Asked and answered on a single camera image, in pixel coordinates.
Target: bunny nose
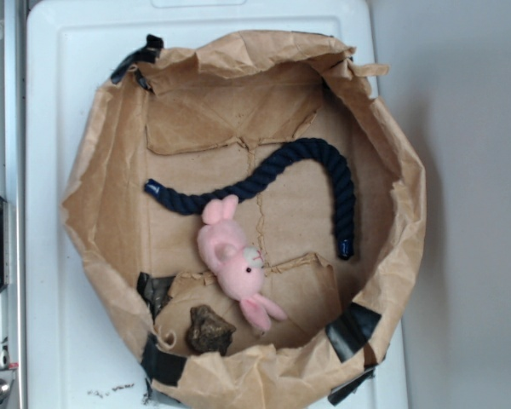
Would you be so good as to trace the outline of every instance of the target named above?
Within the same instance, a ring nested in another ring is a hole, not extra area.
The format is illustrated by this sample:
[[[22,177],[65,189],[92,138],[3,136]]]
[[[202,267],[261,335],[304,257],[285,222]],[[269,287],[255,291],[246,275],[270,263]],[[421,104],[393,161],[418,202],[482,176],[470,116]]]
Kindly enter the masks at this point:
[[[263,256],[261,252],[255,247],[246,247],[244,248],[244,258],[250,267],[253,268],[262,268],[263,267]]]

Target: rock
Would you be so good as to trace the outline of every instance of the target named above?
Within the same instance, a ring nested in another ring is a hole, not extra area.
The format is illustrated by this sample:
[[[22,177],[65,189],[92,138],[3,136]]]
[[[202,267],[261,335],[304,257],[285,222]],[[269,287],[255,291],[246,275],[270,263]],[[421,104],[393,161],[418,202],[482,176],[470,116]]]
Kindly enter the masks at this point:
[[[191,308],[192,325],[187,331],[187,342],[198,352],[219,351],[223,356],[237,330],[216,314],[208,305]]]

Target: rope toy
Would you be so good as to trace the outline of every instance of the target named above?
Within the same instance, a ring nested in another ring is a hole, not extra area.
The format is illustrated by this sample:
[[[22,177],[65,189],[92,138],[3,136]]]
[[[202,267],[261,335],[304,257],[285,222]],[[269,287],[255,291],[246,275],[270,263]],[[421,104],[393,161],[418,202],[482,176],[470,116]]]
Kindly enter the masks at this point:
[[[313,159],[321,163],[328,171],[335,195],[335,214],[333,216],[334,235],[337,243],[337,255],[348,260],[353,256],[353,209],[355,203],[352,176],[347,160],[339,151],[318,138],[301,138],[287,142],[273,152],[254,170],[251,176],[231,186],[217,189],[211,193],[186,195],[170,187],[149,179],[144,191],[151,194],[161,205],[181,215],[201,214],[212,199],[224,199],[234,194],[238,202],[254,198],[284,172],[285,168],[303,159]]]

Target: white wall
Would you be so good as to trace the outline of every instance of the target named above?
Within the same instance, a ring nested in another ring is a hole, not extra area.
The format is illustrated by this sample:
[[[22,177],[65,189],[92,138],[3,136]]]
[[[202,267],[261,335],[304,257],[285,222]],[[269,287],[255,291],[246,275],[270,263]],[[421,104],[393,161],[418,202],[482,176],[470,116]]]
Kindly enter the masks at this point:
[[[511,1],[369,3],[381,95],[428,172],[411,408],[511,408]]]

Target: metal frame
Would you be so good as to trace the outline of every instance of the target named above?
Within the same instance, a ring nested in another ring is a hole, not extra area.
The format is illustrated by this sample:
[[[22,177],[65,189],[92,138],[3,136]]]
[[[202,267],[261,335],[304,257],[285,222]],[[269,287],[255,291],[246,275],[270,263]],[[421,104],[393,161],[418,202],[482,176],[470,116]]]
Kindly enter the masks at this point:
[[[0,0],[0,195],[7,288],[0,294],[0,378],[5,407],[26,408],[24,140],[26,0]]]

